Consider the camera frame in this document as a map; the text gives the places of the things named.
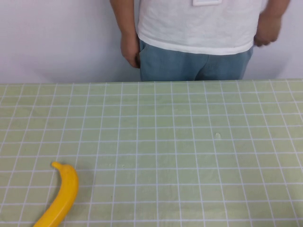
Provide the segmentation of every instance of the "jeans pocket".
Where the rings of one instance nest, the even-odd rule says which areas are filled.
[[[142,40],[140,40],[140,50],[141,50],[139,53],[140,57],[142,54],[144,54],[147,51],[148,48],[149,48],[149,45],[147,43],[143,42]]]
[[[254,45],[247,51],[248,55],[249,55],[249,58],[251,59],[253,53],[254,53]]]

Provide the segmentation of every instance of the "person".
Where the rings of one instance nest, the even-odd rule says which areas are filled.
[[[142,81],[242,79],[253,46],[275,42],[290,0],[111,0],[122,55]]]

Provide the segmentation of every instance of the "t-shirt hem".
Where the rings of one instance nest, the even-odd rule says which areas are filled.
[[[155,46],[170,51],[179,51],[179,52],[196,53],[196,54],[232,55],[232,54],[246,52],[254,45],[254,41],[252,40],[248,44],[238,47],[229,47],[229,48],[193,47],[193,46],[183,46],[178,44],[164,43],[161,41],[153,40],[146,37],[140,32],[138,36],[142,41],[144,41],[145,43],[151,46]]]

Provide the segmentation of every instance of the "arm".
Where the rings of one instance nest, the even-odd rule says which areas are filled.
[[[272,17],[282,17],[289,3],[290,0],[269,0],[263,13]]]
[[[267,7],[260,14],[255,45],[263,46],[275,42],[280,34],[282,16],[290,0],[268,0]]]
[[[139,39],[134,22],[134,0],[110,0],[121,30],[121,52],[131,66],[139,68]]]

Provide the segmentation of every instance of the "blue jeans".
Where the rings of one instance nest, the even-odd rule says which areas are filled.
[[[208,55],[164,50],[140,41],[142,81],[242,79],[253,47],[234,55]]]

